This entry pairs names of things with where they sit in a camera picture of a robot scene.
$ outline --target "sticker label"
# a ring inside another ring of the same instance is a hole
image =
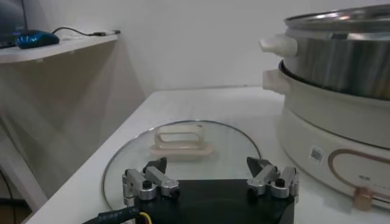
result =
[[[312,146],[310,150],[309,159],[317,165],[320,165],[324,157],[324,151],[321,148]]]

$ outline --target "yellow wire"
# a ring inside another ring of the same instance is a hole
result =
[[[150,215],[148,215],[146,212],[140,212],[140,215],[145,217],[145,219],[147,220],[148,224],[152,224],[152,219],[151,219]]]

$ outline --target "black cable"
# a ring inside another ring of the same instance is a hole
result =
[[[56,28],[52,33],[55,34],[59,30],[72,30],[73,32],[76,32],[76,33],[79,33],[81,35],[88,36],[88,37],[91,37],[91,36],[103,37],[103,36],[108,36],[108,35],[114,35],[114,34],[120,34],[121,33],[120,30],[112,30],[112,31],[109,31],[109,32],[83,33],[81,31],[76,30],[75,28],[66,27],[66,26],[62,26],[62,27]]]
[[[81,35],[84,35],[84,36],[88,36],[88,37],[93,36],[93,33],[83,33],[81,31],[78,31],[76,29],[73,29],[71,27],[66,27],[66,26],[62,26],[62,27],[56,28],[52,33],[55,34],[59,30],[72,30],[72,31],[74,31],[76,33],[79,33]]]
[[[120,210],[101,212],[97,217],[83,224],[119,224],[140,216],[140,210],[136,207],[126,207]]]
[[[8,181],[7,179],[5,178],[3,172],[0,170],[0,175],[2,176],[2,179],[4,180],[5,182],[5,185],[7,186],[7,189],[8,189],[8,193],[10,194],[10,198],[13,200],[13,196],[12,196],[12,191],[11,191],[11,187],[10,185],[8,184]],[[13,215],[13,224],[16,224],[16,211],[15,211],[15,205],[12,205],[12,215]]]

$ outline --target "wall shelf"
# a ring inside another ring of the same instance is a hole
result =
[[[78,49],[116,41],[117,39],[117,35],[110,35],[105,37],[86,37],[77,40],[65,40],[56,45],[33,49],[20,49],[18,47],[0,49],[0,64],[41,60],[42,58],[67,52],[74,52]]]

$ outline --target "white table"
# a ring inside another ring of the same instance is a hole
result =
[[[279,146],[275,123],[283,108],[281,95],[261,88],[162,91],[151,95],[91,158],[28,221],[28,224],[82,223],[106,211],[101,195],[105,166],[128,140],[151,127],[177,120],[224,122],[246,132],[263,157],[277,166],[292,166]],[[390,212],[352,209],[349,197],[337,193],[305,173],[300,176],[296,223],[390,223]]]

